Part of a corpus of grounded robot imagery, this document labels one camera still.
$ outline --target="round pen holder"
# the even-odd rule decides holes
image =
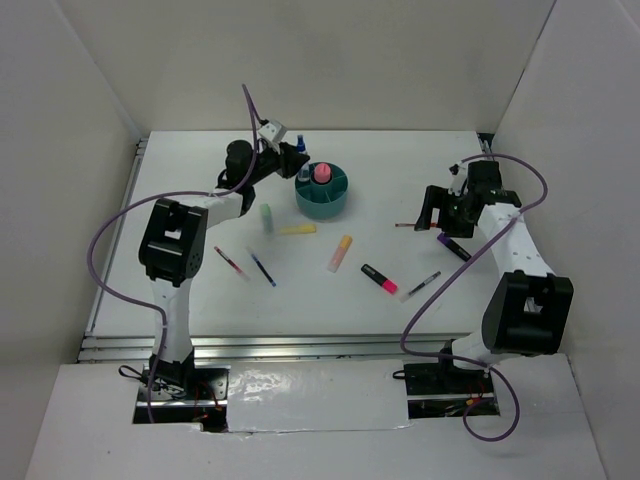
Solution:
[[[347,203],[347,175],[337,165],[328,163],[331,168],[331,180],[320,184],[314,180],[313,171],[318,163],[309,165],[311,178],[308,182],[301,182],[296,178],[296,201],[298,207],[307,217],[315,220],[327,220],[335,217],[344,209]]]

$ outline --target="orange highlighter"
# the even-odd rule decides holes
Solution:
[[[333,257],[331,257],[329,265],[327,265],[327,270],[333,273],[336,273],[338,271],[338,267],[342,263],[342,259],[347,253],[347,250],[349,250],[351,242],[353,242],[353,238],[351,238],[349,235],[345,235],[344,237],[342,237],[342,240],[340,240],[340,245],[338,245],[338,248],[336,248]]]

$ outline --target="yellow highlighter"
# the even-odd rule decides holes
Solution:
[[[280,235],[300,235],[302,233],[316,233],[316,225],[314,223],[306,223],[304,225],[296,225],[295,227],[282,227],[278,233]]]
[[[349,250],[351,242],[353,242],[353,238],[351,238],[349,235],[345,235],[344,237],[342,237],[342,240],[340,240],[340,245],[338,245],[338,248],[336,248],[333,257],[331,257],[329,265],[327,265],[327,270],[333,273],[336,273],[338,271],[338,267],[342,263],[342,259],[347,253],[347,250]]]

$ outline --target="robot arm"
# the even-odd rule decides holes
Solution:
[[[253,148],[244,140],[227,147],[226,169],[218,176],[218,187],[211,196],[187,198],[182,202],[158,200],[149,218],[138,258],[152,281],[154,303],[167,314],[166,340],[162,352],[163,325],[156,319],[156,335],[150,364],[160,355],[156,377],[189,388],[193,381],[194,349],[189,333],[189,293],[204,256],[208,228],[244,215],[255,199],[254,185],[277,172],[291,178],[309,161],[294,146],[280,142],[284,127],[266,123],[259,131],[264,148],[257,154],[249,178],[235,193],[216,196],[239,185],[247,175]]]
[[[557,277],[538,253],[519,209],[518,195],[505,190],[498,162],[456,165],[450,189],[427,187],[416,230],[428,230],[433,209],[437,225],[450,237],[470,238],[475,226],[492,238],[515,216],[516,224],[491,248],[500,282],[480,330],[455,340],[452,353],[487,364],[508,357],[553,354],[564,332],[573,286]],[[477,369],[454,361],[459,368]]]

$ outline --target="gray wall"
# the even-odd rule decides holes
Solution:
[[[85,249],[122,198],[133,148],[49,2],[1,2],[3,479],[23,478],[58,366],[77,354],[95,292]]]
[[[495,131],[552,3],[60,0],[145,131]]]
[[[558,0],[494,149],[549,181],[528,222],[575,285],[564,348],[612,480],[638,476],[639,20],[637,1]],[[525,199],[539,194],[526,173],[508,172]]]

